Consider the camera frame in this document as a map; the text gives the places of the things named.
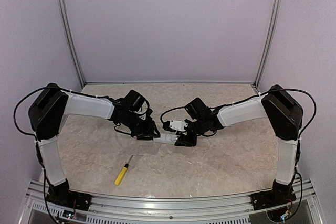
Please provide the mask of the white remote control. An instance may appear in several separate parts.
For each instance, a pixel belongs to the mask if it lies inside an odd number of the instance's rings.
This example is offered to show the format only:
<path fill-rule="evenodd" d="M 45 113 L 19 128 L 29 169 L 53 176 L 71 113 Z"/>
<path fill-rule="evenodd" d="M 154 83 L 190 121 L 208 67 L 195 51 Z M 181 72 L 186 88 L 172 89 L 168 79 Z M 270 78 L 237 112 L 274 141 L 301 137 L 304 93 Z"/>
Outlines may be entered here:
<path fill-rule="evenodd" d="M 179 135 L 162 133 L 160 137 L 153 138 L 153 142 L 160 144 L 175 145 L 179 137 L 180 137 Z"/>

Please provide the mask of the yellow handled screwdriver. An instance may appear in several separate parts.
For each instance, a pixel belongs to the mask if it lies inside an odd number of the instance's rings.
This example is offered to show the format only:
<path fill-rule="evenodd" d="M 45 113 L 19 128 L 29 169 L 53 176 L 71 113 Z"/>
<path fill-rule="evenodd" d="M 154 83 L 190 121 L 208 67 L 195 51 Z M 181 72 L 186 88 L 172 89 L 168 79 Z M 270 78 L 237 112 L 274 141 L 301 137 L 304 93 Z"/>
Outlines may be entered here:
<path fill-rule="evenodd" d="M 125 163 L 125 165 L 123 166 L 123 168 L 121 169 L 120 173 L 118 174 L 118 176 L 116 177 L 115 181 L 114 181 L 114 184 L 116 186 L 119 186 L 121 184 L 121 182 L 123 181 L 124 177 L 125 177 L 125 174 L 129 168 L 129 164 L 131 162 L 133 158 L 133 155 L 131 155 L 131 157 L 129 158 L 129 160 Z"/>

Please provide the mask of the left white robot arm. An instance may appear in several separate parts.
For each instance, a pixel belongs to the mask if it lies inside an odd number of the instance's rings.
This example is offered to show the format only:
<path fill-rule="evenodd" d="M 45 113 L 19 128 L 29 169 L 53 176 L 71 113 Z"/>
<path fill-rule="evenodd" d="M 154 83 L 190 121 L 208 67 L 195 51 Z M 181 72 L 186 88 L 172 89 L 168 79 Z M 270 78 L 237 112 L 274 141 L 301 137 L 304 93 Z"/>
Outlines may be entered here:
<path fill-rule="evenodd" d="M 114 99 L 107 95 L 72 92 L 55 83 L 42 88 L 28 110 L 28 117 L 44 177 L 54 188 L 53 197 L 64 206 L 74 199 L 72 191 L 67 189 L 69 183 L 62 167 L 58 144 L 68 117 L 87 116 L 108 120 L 128 128 L 130 137 L 153 140 L 161 135 L 151 114 L 148 100 L 135 90 L 130 90 L 123 98 Z"/>

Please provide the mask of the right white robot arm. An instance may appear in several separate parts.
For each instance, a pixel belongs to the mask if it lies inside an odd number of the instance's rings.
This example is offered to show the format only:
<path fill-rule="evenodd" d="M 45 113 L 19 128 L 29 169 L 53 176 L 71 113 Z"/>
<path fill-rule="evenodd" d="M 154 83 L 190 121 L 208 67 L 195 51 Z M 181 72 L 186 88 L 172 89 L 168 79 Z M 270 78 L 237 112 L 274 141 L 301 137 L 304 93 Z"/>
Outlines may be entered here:
<path fill-rule="evenodd" d="M 279 205 L 288 198 L 287 187 L 295 176 L 303 108 L 287 90 L 274 85 L 265 94 L 213 109 L 196 98 L 184 109 L 192 120 L 185 120 L 182 130 L 176 131 L 176 146 L 193 147 L 197 144 L 197 138 L 208 131 L 216 133 L 238 123 L 268 119 L 278 139 L 276 188 L 269 192 L 268 199 L 273 205 Z"/>

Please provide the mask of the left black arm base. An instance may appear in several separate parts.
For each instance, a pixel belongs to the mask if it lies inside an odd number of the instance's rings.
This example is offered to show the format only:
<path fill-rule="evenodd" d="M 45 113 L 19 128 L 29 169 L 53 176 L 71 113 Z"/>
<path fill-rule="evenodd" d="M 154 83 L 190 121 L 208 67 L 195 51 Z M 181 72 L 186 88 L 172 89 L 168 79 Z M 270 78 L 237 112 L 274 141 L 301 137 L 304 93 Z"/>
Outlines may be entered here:
<path fill-rule="evenodd" d="M 48 202 L 72 208 L 75 210 L 88 211 L 92 195 L 70 190 L 68 180 L 60 185 L 50 185 L 46 197 Z"/>

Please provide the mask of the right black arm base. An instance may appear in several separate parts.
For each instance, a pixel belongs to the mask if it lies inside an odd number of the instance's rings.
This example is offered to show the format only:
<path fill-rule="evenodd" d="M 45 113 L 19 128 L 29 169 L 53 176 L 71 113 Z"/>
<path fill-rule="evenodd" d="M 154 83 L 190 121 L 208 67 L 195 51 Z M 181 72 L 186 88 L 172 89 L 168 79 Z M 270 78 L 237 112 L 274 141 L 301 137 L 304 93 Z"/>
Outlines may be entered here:
<path fill-rule="evenodd" d="M 292 186 L 294 178 L 295 175 L 288 184 L 281 184 L 274 179 L 272 189 L 251 194 L 253 209 L 261 210 L 295 201 L 297 198 Z"/>

